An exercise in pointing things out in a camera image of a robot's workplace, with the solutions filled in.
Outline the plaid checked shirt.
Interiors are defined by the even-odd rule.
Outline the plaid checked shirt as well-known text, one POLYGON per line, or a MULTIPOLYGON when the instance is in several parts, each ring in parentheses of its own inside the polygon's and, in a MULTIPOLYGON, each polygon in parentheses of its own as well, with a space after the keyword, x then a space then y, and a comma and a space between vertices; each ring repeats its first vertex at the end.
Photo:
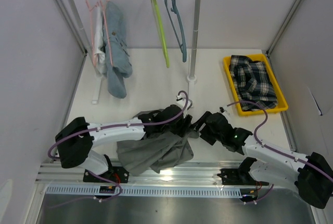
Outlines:
POLYGON ((243 111, 273 109, 278 105, 273 84, 263 61, 232 55, 229 72, 243 111))

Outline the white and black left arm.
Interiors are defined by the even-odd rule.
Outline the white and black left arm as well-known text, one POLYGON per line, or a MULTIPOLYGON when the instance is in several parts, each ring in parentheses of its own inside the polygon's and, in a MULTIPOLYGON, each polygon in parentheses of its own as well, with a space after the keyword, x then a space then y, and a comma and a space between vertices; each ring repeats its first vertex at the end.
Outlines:
POLYGON ((194 157, 188 142, 192 116, 185 115, 177 105, 165 109, 139 112, 132 119, 105 124, 88 123, 77 117, 55 137, 62 168, 81 167, 92 172, 101 182, 113 176, 110 158, 94 151, 98 146, 116 144, 121 166, 138 176, 147 169, 159 173, 194 157))

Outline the light blue denim garment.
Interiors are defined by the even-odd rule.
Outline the light blue denim garment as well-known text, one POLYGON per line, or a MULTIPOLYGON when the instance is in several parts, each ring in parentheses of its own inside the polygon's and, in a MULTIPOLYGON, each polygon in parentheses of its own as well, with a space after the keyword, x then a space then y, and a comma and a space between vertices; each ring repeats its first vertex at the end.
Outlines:
POLYGON ((119 99, 127 96, 124 79, 132 75, 133 69, 129 60, 126 44, 126 22, 121 9, 113 2, 106 4, 106 19, 110 35, 113 67, 110 64, 109 47, 104 24, 104 43, 107 66, 108 92, 119 99))

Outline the green plastic hanger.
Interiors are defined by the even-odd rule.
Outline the green plastic hanger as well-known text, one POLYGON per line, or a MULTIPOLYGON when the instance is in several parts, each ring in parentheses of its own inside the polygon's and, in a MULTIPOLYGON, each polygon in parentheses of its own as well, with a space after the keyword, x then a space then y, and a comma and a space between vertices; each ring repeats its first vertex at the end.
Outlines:
POLYGON ((158 37, 159 41, 162 47, 162 53, 165 59, 165 65, 167 68, 170 67, 170 60, 169 60, 169 54, 168 54, 168 49, 167 49, 167 44, 166 44, 166 39, 165 39, 165 34, 164 34, 164 28, 163 28, 163 23, 162 23, 162 18, 159 10, 159 6, 157 3, 157 0, 150 0, 151 2, 151 7, 152 7, 152 12, 154 16, 154 20, 156 23, 156 28, 158 32, 158 37))

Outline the metal clothes rack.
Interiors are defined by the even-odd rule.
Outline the metal clothes rack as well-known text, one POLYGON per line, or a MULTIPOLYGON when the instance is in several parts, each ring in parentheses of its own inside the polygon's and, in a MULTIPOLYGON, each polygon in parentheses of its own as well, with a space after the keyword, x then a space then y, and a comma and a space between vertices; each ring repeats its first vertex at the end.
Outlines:
MULTIPOLYGON (((88 52, 92 64, 95 65, 95 17, 97 6, 101 7, 99 0, 67 1, 74 17, 74 22, 78 27, 79 36, 83 41, 84 48, 88 52)), ((126 22, 126 43, 128 49, 135 47, 157 47, 160 50, 159 57, 162 59, 162 63, 165 64, 150 0, 102 0, 105 5, 108 1, 116 3, 124 13, 126 22)), ((171 60, 171 46, 181 47, 182 53, 180 53, 180 57, 189 64, 189 70, 186 77, 188 84, 187 92, 190 99, 195 100, 195 84, 197 82, 195 68, 201 0, 195 0, 194 26, 191 44, 188 44, 187 39, 185 38, 184 24, 175 25, 180 40, 171 40, 172 27, 169 23, 167 13, 177 13, 173 18, 175 22, 178 19, 185 21, 185 14, 182 12, 179 4, 176 4, 174 1, 175 0, 157 0, 163 23, 169 60, 171 60)))

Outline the grey pleated skirt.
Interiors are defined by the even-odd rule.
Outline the grey pleated skirt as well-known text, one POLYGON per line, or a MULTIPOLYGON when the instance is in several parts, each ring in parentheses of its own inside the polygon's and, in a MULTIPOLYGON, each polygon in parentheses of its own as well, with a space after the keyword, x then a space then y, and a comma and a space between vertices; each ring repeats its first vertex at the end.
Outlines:
POLYGON ((117 142, 117 155, 121 165, 131 174, 138 176, 147 169, 156 173, 172 168, 194 158, 188 138, 198 135, 190 127, 192 116, 181 117, 164 133, 156 133, 142 140, 117 142))

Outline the aluminium mounting rail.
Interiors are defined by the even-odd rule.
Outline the aluminium mounting rail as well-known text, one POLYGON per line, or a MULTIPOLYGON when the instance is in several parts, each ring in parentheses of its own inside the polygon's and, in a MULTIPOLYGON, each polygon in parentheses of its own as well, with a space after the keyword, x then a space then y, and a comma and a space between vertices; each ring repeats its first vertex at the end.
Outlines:
MULTIPOLYGON (((217 175, 222 168, 237 168, 240 161, 224 163, 186 162, 180 166, 161 170, 160 173, 148 169, 139 176, 129 175, 127 185, 169 186, 169 187, 208 187, 217 184, 217 175)), ((43 163, 37 173, 36 183, 82 183, 85 170, 82 168, 64 169, 59 162, 43 163)))

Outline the white garment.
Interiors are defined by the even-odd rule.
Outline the white garment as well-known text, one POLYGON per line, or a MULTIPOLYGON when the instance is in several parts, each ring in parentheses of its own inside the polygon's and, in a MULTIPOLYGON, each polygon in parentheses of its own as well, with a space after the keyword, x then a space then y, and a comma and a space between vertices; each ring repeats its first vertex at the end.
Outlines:
POLYGON ((104 43, 104 17, 100 6, 96 9, 96 24, 95 24, 95 36, 94 36, 94 60, 95 67, 100 74, 106 76, 106 54, 105 54, 105 43, 104 43))

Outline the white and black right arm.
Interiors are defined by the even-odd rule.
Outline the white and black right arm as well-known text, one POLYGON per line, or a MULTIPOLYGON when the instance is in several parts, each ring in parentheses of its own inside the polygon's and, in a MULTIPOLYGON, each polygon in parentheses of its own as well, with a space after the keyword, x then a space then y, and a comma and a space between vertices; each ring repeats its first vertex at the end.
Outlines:
POLYGON ((332 169, 325 158, 288 151, 264 143, 257 135, 233 127, 222 113, 207 111, 192 125, 210 145, 220 142, 228 151, 245 158, 237 169, 222 169, 224 185, 252 186, 274 184, 289 189, 313 207, 324 209, 332 196, 332 169))

